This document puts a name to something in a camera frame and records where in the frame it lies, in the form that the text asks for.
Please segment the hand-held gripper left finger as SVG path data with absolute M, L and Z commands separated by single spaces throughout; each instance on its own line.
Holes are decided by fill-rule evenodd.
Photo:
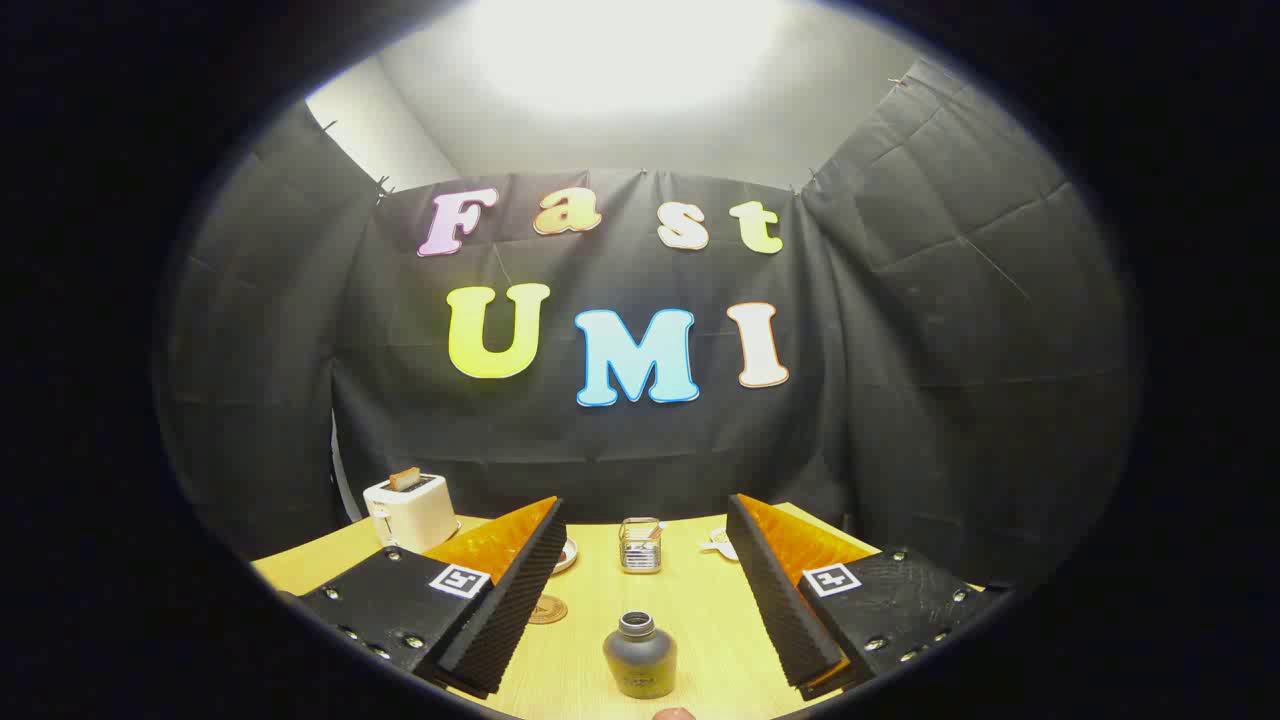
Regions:
M 388 546 L 298 603 L 384 664 L 485 698 L 564 548 L 562 503 L 543 498 L 424 553 Z

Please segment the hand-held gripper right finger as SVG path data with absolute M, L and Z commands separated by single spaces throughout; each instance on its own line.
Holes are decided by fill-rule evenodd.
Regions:
M 929 656 L 1004 597 L 915 548 L 869 550 L 746 495 L 730 496 L 726 533 L 786 682 L 804 700 Z

